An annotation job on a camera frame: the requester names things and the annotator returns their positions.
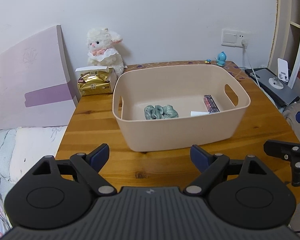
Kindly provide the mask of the small colourful patterned box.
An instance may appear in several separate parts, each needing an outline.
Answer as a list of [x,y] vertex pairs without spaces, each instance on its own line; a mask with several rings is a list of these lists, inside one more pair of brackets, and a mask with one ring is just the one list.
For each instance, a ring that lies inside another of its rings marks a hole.
[[216,102],[214,101],[212,95],[207,94],[204,95],[203,97],[203,101],[205,103],[205,106],[207,108],[207,111],[211,114],[211,113],[218,113],[220,112]]

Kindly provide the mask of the white slim carton box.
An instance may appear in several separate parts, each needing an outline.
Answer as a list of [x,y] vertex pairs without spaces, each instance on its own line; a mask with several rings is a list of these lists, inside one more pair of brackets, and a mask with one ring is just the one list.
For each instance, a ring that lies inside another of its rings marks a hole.
[[202,112],[202,111],[191,111],[190,116],[203,116],[208,115],[209,112]]

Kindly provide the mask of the green hair scrunchie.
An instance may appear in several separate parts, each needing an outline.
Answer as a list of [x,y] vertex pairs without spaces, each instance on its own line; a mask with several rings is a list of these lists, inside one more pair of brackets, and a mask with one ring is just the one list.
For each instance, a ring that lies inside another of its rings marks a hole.
[[178,112],[171,105],[148,105],[144,108],[144,114],[146,120],[173,119],[179,117]]

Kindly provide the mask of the grey laptop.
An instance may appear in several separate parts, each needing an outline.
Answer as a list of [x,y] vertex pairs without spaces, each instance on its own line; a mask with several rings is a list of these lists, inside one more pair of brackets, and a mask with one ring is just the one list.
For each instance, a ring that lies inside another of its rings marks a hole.
[[280,107],[288,106],[300,100],[296,92],[275,76],[268,68],[246,69],[245,73],[254,81],[257,81],[266,94]]

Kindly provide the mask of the white phone stand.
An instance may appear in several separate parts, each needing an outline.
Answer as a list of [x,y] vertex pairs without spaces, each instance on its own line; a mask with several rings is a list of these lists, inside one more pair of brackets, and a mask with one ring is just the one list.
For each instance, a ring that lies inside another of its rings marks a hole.
[[284,82],[289,81],[288,76],[288,62],[286,60],[277,59],[277,76],[269,78],[269,84],[275,89],[284,89]]

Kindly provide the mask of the blue bird figurine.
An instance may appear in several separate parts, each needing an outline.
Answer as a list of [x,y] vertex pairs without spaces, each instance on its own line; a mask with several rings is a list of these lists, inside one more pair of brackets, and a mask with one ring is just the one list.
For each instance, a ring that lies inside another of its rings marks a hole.
[[221,53],[219,53],[218,56],[215,58],[217,65],[223,67],[225,65],[226,58],[227,56],[225,52],[222,51]]

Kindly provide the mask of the pink purple headboard panel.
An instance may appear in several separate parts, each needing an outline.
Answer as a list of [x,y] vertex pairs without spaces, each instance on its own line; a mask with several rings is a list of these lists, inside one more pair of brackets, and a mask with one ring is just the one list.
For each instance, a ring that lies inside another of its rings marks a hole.
[[66,126],[76,95],[60,25],[0,54],[0,129]]

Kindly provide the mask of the gold foil snack box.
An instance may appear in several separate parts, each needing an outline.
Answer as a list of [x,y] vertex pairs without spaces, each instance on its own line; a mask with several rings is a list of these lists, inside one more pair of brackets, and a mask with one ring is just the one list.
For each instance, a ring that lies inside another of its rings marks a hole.
[[117,76],[112,67],[86,66],[75,70],[79,74],[77,87],[81,96],[111,94],[114,91]]

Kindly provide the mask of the beige plastic storage basket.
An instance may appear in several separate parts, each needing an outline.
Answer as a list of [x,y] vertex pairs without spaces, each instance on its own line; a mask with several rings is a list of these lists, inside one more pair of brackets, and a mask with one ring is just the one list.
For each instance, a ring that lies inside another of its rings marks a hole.
[[[191,111],[208,112],[207,94],[220,112],[190,116]],[[232,137],[250,102],[240,83],[219,66],[163,66],[122,74],[113,92],[113,115],[131,150],[165,151]],[[148,105],[171,105],[179,117],[146,120]]]

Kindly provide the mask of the white plush lamb toy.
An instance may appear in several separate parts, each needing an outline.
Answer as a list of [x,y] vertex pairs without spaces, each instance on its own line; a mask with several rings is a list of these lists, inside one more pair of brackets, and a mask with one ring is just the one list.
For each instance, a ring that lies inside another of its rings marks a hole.
[[122,37],[108,28],[90,29],[87,33],[88,66],[105,66],[113,68],[117,77],[124,71],[123,59],[115,45]]

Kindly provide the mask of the white shelf frame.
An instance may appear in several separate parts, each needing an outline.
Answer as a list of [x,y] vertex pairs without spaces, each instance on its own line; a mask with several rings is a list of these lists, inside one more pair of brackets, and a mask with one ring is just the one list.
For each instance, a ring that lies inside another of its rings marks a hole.
[[293,88],[300,69],[300,0],[277,0],[275,34],[268,68],[277,73],[277,59],[288,62]]

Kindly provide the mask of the white wall switch socket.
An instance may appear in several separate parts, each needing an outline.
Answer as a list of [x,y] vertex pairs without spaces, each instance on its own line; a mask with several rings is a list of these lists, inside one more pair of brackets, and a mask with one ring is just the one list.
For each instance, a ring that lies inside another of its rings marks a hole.
[[248,45],[250,37],[251,33],[247,31],[222,29],[221,45],[244,48]]

